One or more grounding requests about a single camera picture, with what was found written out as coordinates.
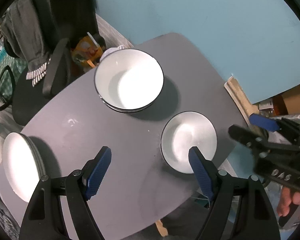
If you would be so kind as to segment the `person's right hand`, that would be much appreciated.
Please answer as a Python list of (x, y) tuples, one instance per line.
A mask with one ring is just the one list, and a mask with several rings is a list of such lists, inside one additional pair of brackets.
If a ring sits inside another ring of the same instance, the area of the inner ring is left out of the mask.
[(293, 192), (290, 188), (283, 187), (280, 200), (277, 206), (277, 214), (286, 217), (290, 212), (291, 204), (300, 205), (300, 192)]

